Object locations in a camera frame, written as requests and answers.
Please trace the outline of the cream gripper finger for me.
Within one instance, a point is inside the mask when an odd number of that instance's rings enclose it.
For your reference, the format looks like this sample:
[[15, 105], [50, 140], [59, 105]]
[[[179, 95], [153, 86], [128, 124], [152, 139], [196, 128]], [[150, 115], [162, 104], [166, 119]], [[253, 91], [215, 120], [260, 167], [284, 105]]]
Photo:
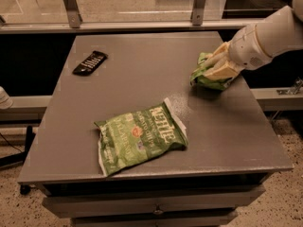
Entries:
[[213, 66], [215, 69], [222, 67], [226, 62], [226, 53], [221, 52], [219, 54], [200, 54], [200, 66], [205, 69]]
[[236, 77], [237, 75], [238, 73], [228, 66], [221, 68], [210, 68], [204, 72], [204, 76], [210, 80], [230, 79]]

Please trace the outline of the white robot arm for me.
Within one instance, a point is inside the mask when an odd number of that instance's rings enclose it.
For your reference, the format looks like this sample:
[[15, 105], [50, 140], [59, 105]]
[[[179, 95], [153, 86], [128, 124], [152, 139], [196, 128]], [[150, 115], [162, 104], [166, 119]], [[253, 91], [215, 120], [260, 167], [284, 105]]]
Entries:
[[246, 26], [220, 45], [204, 62], [203, 76], [210, 80], [233, 79], [242, 70], [256, 70], [273, 58], [303, 48], [303, 0]]

